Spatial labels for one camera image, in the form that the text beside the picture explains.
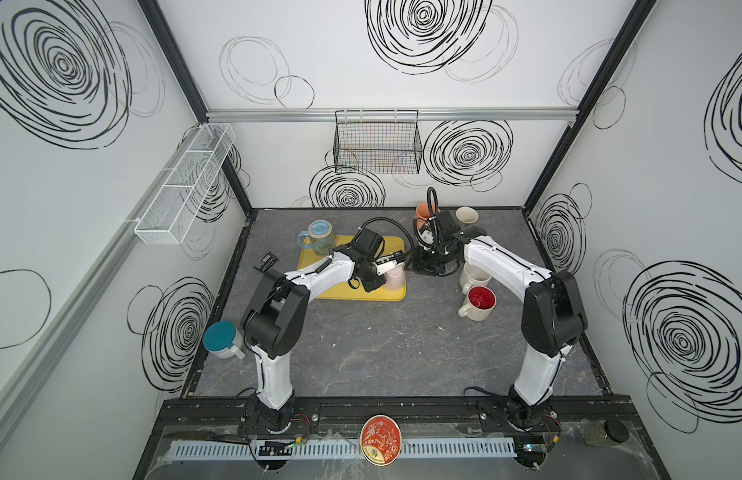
blue mug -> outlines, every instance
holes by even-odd
[[[315,220],[307,230],[299,232],[296,241],[301,248],[326,256],[333,250],[333,226],[327,220]]]

black metal frame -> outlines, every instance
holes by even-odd
[[[574,140],[576,140],[579,132],[587,122],[590,112],[595,108],[597,101],[600,100],[603,90],[606,89],[611,77],[614,76],[614,72],[619,67],[626,51],[629,49],[630,45],[632,45],[632,41],[640,31],[640,28],[643,27],[646,18],[648,18],[648,14],[650,14],[651,9],[655,4],[656,0],[636,0],[630,14],[626,16],[626,20],[624,21],[621,30],[619,30],[614,43],[611,44],[611,48],[606,54],[605,60],[600,64],[600,68],[597,70],[592,83],[590,83],[587,93],[584,94],[581,103],[579,103],[579,114],[576,117],[576,122],[574,122],[573,126],[567,128],[566,131],[563,132],[563,136],[560,137],[558,145],[553,150],[547,165],[544,166],[541,175],[538,180],[536,180],[536,185],[534,185],[534,188],[530,191],[530,195],[525,201],[525,206],[523,207],[525,211],[530,212],[534,206],[536,206],[536,203],[538,203],[544,190],[549,185],[550,180],[552,180],[555,172],[558,171],[560,162],[563,161],[568,153],[568,149],[570,149],[571,145],[574,144]]]
[[[176,43],[174,34],[171,33],[166,17],[163,15],[163,10],[157,5],[157,0],[138,0],[138,2],[142,12],[144,12],[147,23],[150,24],[152,32],[166,56],[168,65],[174,72],[174,76],[179,82],[181,90],[184,92],[184,97],[190,104],[190,108],[192,108],[195,118],[201,123],[207,122],[208,107],[206,107],[206,102],[203,101],[203,96],[200,95],[200,90],[192,78],[189,67],[184,62],[184,56],[182,56],[181,50],[179,50],[179,45]],[[251,200],[248,198],[246,189],[242,186],[242,182],[237,172],[235,172],[235,168],[230,162],[224,161],[222,163],[222,171],[230,183],[230,187],[235,197],[237,197],[237,201],[240,203],[240,208],[242,208],[246,217],[250,219],[253,215],[253,206],[251,206]]]
[[[150,24],[163,49],[166,59],[174,71],[179,85],[184,92],[187,101],[192,108],[198,121],[207,121],[207,108],[200,91],[195,85],[190,70],[176,44],[173,34],[160,10],[156,0],[138,0],[146,20]],[[539,236],[528,215],[534,208],[539,198],[548,186],[560,162],[568,152],[574,139],[584,126],[589,113],[596,105],[597,99],[602,94],[611,75],[624,57],[626,50],[634,40],[635,35],[647,18],[656,0],[637,0],[628,15],[622,29],[616,36],[606,59],[600,66],[595,78],[587,90],[581,105],[579,116],[574,125],[567,129],[559,140],[557,147],[552,153],[547,165],[542,171],[536,185],[530,192],[525,206],[494,207],[492,210],[521,210],[526,217],[529,229],[534,236],[539,252],[541,252],[547,268],[552,270],[552,264],[546,249],[539,241]],[[209,323],[221,319],[224,306],[229,297],[232,282],[240,266],[242,252],[246,247],[251,227],[256,219],[257,209],[254,209],[246,195],[240,178],[229,164],[224,162],[222,166],[224,175],[230,182],[232,191],[237,196],[240,206],[250,219],[248,226],[242,229],[236,248],[230,259],[226,274],[222,281],[220,294],[213,307]],[[586,336],[582,336],[580,343],[590,365],[597,378],[603,396],[553,396],[550,400],[552,409],[558,414],[562,422],[572,422],[587,418],[589,420],[601,418],[619,418],[630,420],[638,429],[638,436],[646,451],[651,456],[654,466],[662,478],[669,478],[660,456],[656,452],[640,417],[635,410],[632,401],[627,396],[615,395],[610,384],[592,351]],[[241,424],[241,413],[250,407],[249,398],[230,397],[193,397],[193,391],[197,386],[202,372],[202,365],[206,359],[206,351],[199,348],[190,370],[190,374],[184,385],[180,398],[165,400],[160,414],[155,421],[152,433],[147,440],[145,449],[134,478],[144,478],[148,473],[154,453],[158,447],[160,438],[168,426],[214,426]],[[359,423],[377,414],[385,414],[393,417],[397,422],[464,422],[479,426],[483,432],[505,432],[512,436],[518,436],[518,432],[502,420],[504,405],[507,397],[297,397],[295,398],[295,409],[297,411],[318,413],[319,425],[330,425],[337,423]]]

black frame post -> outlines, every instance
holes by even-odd
[[[203,101],[203,96],[200,95],[200,90],[192,78],[190,69],[186,66],[186,62],[184,62],[179,45],[176,43],[174,34],[171,33],[163,11],[157,5],[157,0],[138,0],[138,2],[142,12],[144,12],[146,21],[152,28],[152,33],[157,38],[157,42],[166,56],[168,65],[171,66],[171,70],[174,72],[174,76],[179,82],[181,90],[184,92],[184,97],[190,104],[190,108],[192,108],[195,118],[199,122],[207,122],[208,107],[206,106],[206,102]],[[240,182],[240,177],[235,172],[235,168],[230,162],[224,161],[222,162],[222,171],[227,178],[227,182],[230,183],[232,192],[240,203],[240,208],[242,208],[246,217],[250,219],[253,216],[253,206],[251,206],[251,200],[249,200],[246,190],[243,188],[242,182]]]
[[[544,190],[549,185],[550,180],[552,180],[552,177],[558,170],[560,162],[565,158],[570,146],[574,144],[574,140],[576,140],[579,132],[584,127],[584,123],[587,122],[590,112],[595,108],[597,101],[600,100],[600,96],[606,89],[608,82],[610,82],[611,77],[614,76],[614,72],[619,67],[626,51],[630,48],[630,45],[632,45],[632,41],[640,31],[640,28],[643,27],[646,18],[648,18],[648,14],[650,14],[651,9],[654,8],[655,4],[656,0],[637,0],[635,5],[633,5],[630,14],[626,16],[626,21],[622,25],[614,43],[606,54],[605,60],[603,60],[603,63],[597,70],[592,83],[590,83],[587,93],[585,93],[584,97],[581,99],[576,122],[574,122],[573,126],[566,129],[563,136],[558,140],[558,145],[553,150],[547,165],[542,170],[541,175],[538,180],[536,180],[536,185],[534,185],[534,188],[530,191],[528,199],[525,201],[523,211],[529,213],[538,203]]]

robotic arm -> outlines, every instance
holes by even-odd
[[[523,302],[520,329],[528,345],[506,409],[509,421],[518,429],[536,426],[548,409],[560,364],[587,329],[575,278],[568,272],[553,273],[527,262],[496,243],[480,226],[461,229],[449,211],[438,213],[430,222],[437,241],[410,252],[409,267],[439,275],[445,263],[458,260],[463,252],[464,261],[491,274]],[[381,244],[382,238],[364,225],[349,244],[337,247],[316,264],[286,274],[265,273],[248,305],[242,329],[246,345],[251,345],[257,357],[257,408],[270,420],[273,431],[284,428],[290,418],[290,350],[301,335],[307,304],[351,279],[362,280],[366,291],[383,285],[383,274],[401,265],[408,253],[377,258]]]

white wire basket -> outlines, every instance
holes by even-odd
[[[148,245],[181,244],[232,148],[230,124],[204,124],[134,232]]]

